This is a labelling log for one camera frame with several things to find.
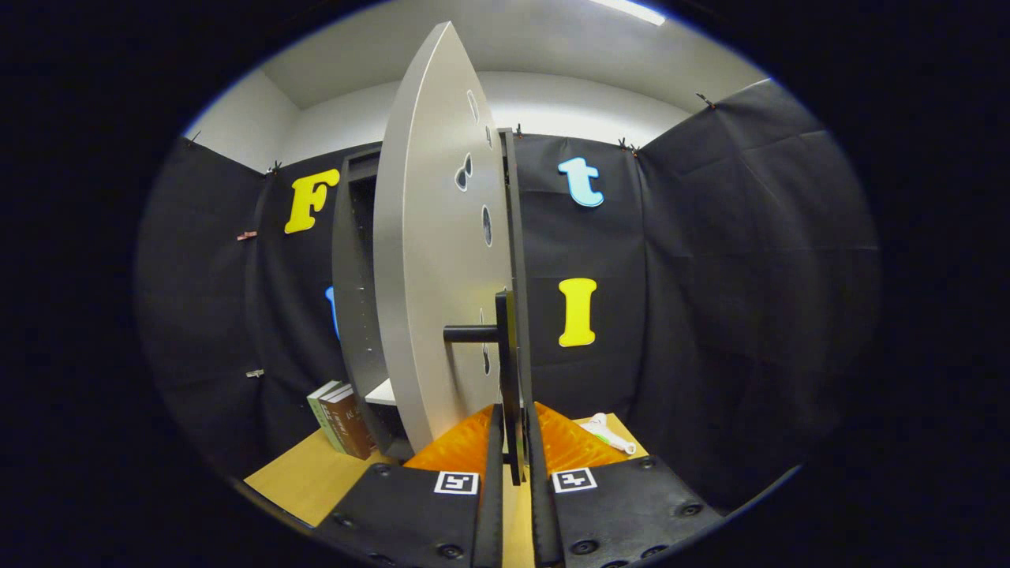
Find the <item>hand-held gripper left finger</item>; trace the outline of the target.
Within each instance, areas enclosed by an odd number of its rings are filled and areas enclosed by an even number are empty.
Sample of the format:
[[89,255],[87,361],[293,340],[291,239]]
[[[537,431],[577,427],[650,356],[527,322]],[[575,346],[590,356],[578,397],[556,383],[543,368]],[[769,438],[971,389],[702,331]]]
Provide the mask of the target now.
[[500,404],[475,414],[477,471],[372,464],[314,535],[357,567],[500,567],[502,414]]

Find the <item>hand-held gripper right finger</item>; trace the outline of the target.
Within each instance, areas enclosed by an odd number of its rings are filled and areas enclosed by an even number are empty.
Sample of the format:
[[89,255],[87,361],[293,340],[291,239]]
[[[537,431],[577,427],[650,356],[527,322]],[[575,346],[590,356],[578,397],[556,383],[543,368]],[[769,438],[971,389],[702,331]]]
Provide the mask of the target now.
[[526,436],[538,567],[653,567],[722,524],[659,457],[624,455],[544,404]]

